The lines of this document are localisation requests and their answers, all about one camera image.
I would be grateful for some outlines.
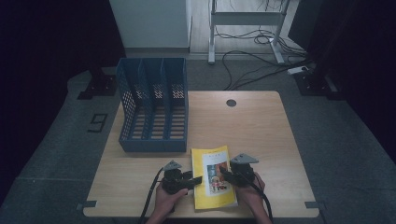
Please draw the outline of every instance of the open book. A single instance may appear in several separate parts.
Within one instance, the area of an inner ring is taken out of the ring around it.
[[[191,149],[193,176],[202,176],[202,184],[194,188],[195,209],[237,205],[233,185],[224,180],[220,166],[229,170],[227,146],[213,149]]]

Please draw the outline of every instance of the white cabinet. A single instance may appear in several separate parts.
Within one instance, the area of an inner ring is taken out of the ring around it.
[[[110,0],[125,48],[188,48],[191,0]]]

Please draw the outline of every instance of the gray carpet floor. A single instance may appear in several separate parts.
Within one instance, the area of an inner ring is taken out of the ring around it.
[[[226,63],[233,80],[264,65],[257,60]],[[265,68],[249,77],[274,70]],[[208,65],[188,60],[187,74],[191,91],[221,91],[230,81],[221,61]],[[86,72],[69,80],[63,108],[1,206],[1,224],[136,223],[136,218],[85,217],[81,210],[120,103],[117,93],[78,100],[90,79]],[[320,204],[318,217],[275,218],[276,224],[396,223],[396,166],[347,102],[302,96],[286,72],[237,90],[279,92]],[[98,128],[91,124],[95,114],[107,114],[105,126],[100,133],[87,132]],[[254,223],[227,218],[205,222]]]

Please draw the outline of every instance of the black cable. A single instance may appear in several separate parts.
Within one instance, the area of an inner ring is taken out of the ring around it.
[[[251,182],[250,180],[248,180],[244,175],[242,175],[241,173],[237,173],[238,175],[241,175],[242,177],[244,177],[244,179],[247,181],[247,183],[253,187],[259,194],[260,196],[264,199],[265,204],[267,205],[267,209],[268,209],[268,217],[270,218],[271,222],[274,223],[274,218],[272,215],[272,208],[271,208],[271,204],[270,201],[268,200],[267,196],[264,194],[264,190],[262,189],[262,186],[257,187],[253,182]]]
[[[158,171],[158,173],[155,175],[154,180],[152,181],[151,187],[149,188],[148,197],[146,199],[145,207],[144,207],[144,209],[142,211],[142,215],[140,215],[140,218],[137,221],[138,224],[144,224],[145,215],[146,215],[146,212],[148,211],[148,208],[149,208],[149,201],[151,200],[152,192],[154,191],[155,185],[158,182],[158,178],[160,177],[160,173],[161,173],[162,170],[163,170],[163,168],[161,168]]]
[[[259,8],[262,6],[262,4],[264,4],[264,0],[262,0],[262,3],[256,8],[256,11],[258,11],[259,10]]]
[[[233,3],[230,0],[230,6],[233,8],[233,11],[236,11],[235,8],[233,7]]]
[[[234,39],[254,39],[254,43],[256,43],[256,44],[261,44],[261,45],[271,44],[271,41],[269,40],[269,38],[274,38],[274,36],[275,36],[275,34],[272,33],[272,32],[270,32],[270,31],[262,30],[262,29],[261,29],[261,26],[259,26],[259,29],[258,29],[258,30],[251,31],[251,32],[246,33],[246,34],[243,34],[243,35],[228,35],[228,34],[221,34],[221,33],[219,33],[218,27],[217,27],[217,26],[215,27],[215,30],[216,30],[216,34],[215,34],[215,35],[216,35],[216,36],[219,36],[219,37],[221,37],[221,38],[224,38],[224,39],[228,39],[228,38],[234,38]],[[258,34],[258,35],[255,35],[255,36],[247,36],[247,35],[254,34],[254,33],[256,33],[256,32],[259,32],[259,34]],[[261,41],[261,38],[265,38],[266,41],[265,41],[265,42],[262,42],[262,41]],[[301,56],[301,57],[305,57],[305,56],[306,56],[306,53],[305,53],[305,51],[304,51],[303,49],[297,49],[297,48],[294,48],[294,47],[290,47],[290,46],[286,43],[285,39],[283,39],[282,37],[279,37],[278,43],[279,43],[279,46],[280,46],[285,52],[287,52],[287,53],[299,55],[299,56]]]
[[[272,7],[269,7],[267,4],[265,11],[267,10],[268,7],[271,8],[272,10],[276,10],[279,8],[279,11],[281,11],[282,7],[283,7],[283,2],[284,2],[284,0],[281,0],[279,6],[277,6],[277,7],[275,6],[276,1],[274,1],[274,5]]]
[[[269,64],[271,64],[272,66],[286,67],[286,68],[285,68],[285,69],[282,69],[282,70],[279,70],[279,71],[275,71],[275,72],[270,73],[270,74],[267,74],[267,75],[265,75],[265,76],[263,76],[263,77],[250,78],[250,79],[242,79],[242,78],[245,77],[246,75],[251,74],[251,73],[254,73],[254,72],[257,72],[257,71],[263,69],[264,67],[270,67],[270,66],[268,66],[268,65],[265,65],[265,66],[262,66],[262,67],[260,67],[260,68],[258,68],[258,69],[256,69],[256,70],[254,70],[254,71],[249,71],[249,72],[245,73],[245,74],[242,75],[240,78],[238,78],[238,79],[235,81],[235,83],[233,84],[233,76],[232,76],[232,74],[231,74],[230,69],[228,68],[228,66],[227,66],[226,63],[225,63],[225,57],[226,57],[228,54],[235,53],[235,52],[237,52],[237,53],[242,53],[242,54],[246,54],[246,55],[248,55],[248,56],[254,57],[254,58],[256,58],[256,59],[259,59],[260,61],[263,61],[263,62],[265,62],[265,63],[269,63]],[[227,87],[224,89],[224,91],[233,91],[233,90],[236,90],[236,89],[239,88],[239,87],[242,87],[242,86],[245,86],[245,85],[247,85],[247,84],[249,84],[249,83],[252,83],[252,82],[261,80],[261,79],[263,79],[263,78],[265,78],[265,77],[268,77],[268,76],[271,76],[271,75],[274,75],[274,74],[277,74],[277,73],[280,73],[280,72],[284,72],[284,71],[286,71],[286,70],[288,70],[288,69],[291,69],[292,67],[300,66],[300,65],[304,65],[304,64],[310,63],[311,60],[305,59],[305,60],[300,61],[300,62],[298,62],[298,63],[278,64],[278,63],[272,63],[272,62],[266,61],[266,60],[264,60],[263,58],[261,58],[261,57],[259,57],[259,56],[257,56],[257,55],[251,54],[251,53],[247,53],[247,52],[244,52],[244,51],[241,51],[241,50],[232,50],[232,51],[229,51],[229,52],[227,52],[227,53],[225,53],[225,54],[223,55],[223,57],[222,57],[222,59],[221,59],[221,62],[222,62],[222,64],[224,65],[224,67],[225,67],[225,69],[226,69],[226,71],[227,71],[227,73],[228,73],[228,75],[229,75],[229,78],[230,78],[230,82],[229,82],[229,84],[227,85]]]
[[[265,6],[265,11],[267,11],[267,9],[268,9],[268,5],[270,4],[270,0],[267,0],[267,4],[266,4],[266,6]]]

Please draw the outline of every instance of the wooden table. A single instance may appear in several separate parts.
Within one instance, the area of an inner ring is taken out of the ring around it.
[[[230,99],[236,106],[228,106]],[[258,159],[252,164],[266,183],[265,193],[274,217],[316,217],[317,208],[305,207],[315,197],[290,129],[279,94],[275,91],[189,91],[189,129],[185,153],[125,153],[119,136],[123,123],[120,105],[107,139],[85,207],[87,217],[140,217],[149,187],[158,170],[169,161],[191,170],[190,148],[227,145],[230,157],[239,153]],[[147,216],[153,210],[155,193]],[[183,197],[170,217],[252,217],[245,206],[211,211],[194,210],[193,191]]]

